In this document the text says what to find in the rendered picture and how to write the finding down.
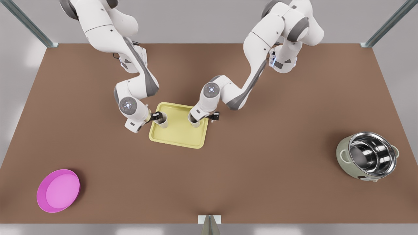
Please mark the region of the yellow square tray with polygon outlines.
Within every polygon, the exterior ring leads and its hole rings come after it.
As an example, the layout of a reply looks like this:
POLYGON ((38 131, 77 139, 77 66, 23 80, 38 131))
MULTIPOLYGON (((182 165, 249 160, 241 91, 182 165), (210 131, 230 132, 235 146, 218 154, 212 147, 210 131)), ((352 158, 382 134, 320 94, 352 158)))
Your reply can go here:
POLYGON ((158 142, 199 149, 204 145, 208 119, 200 120, 199 127, 193 127, 187 117, 192 106, 161 102, 156 111, 166 113, 168 126, 161 128, 155 122, 152 123, 149 139, 158 142))

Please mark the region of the pink round bowl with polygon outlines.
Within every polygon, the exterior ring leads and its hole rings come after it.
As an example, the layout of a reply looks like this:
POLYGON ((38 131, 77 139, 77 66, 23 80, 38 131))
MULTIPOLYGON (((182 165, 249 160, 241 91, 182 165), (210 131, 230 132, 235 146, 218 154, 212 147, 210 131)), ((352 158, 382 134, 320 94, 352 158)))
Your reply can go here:
POLYGON ((71 170, 51 172, 40 183, 36 201, 45 212, 57 213, 71 206, 80 193, 79 177, 71 170))

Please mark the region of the green pot with steel inner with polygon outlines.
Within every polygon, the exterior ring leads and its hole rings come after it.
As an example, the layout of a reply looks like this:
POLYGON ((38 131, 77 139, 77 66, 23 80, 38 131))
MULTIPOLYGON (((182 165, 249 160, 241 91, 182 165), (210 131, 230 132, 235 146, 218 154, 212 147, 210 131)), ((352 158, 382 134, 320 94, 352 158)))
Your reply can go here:
POLYGON ((336 147, 336 159, 348 175, 373 181, 390 175, 397 164, 399 150, 373 132, 359 132, 342 139, 336 147))

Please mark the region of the silver frame post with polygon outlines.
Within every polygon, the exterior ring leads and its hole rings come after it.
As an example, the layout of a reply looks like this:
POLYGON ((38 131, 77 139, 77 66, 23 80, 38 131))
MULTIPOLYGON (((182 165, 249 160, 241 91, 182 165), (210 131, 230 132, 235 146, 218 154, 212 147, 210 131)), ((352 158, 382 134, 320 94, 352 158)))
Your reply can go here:
POLYGON ((57 48, 59 43, 52 42, 42 30, 13 2, 13 0, 0 0, 0 3, 14 15, 40 42, 47 48, 57 48))
POLYGON ((360 47, 372 48, 379 40, 381 40, 414 6, 418 4, 418 0, 406 0, 399 9, 370 37, 366 42, 361 42, 360 47))
POLYGON ((201 235, 221 235, 221 215, 198 215, 198 224, 203 224, 201 235))

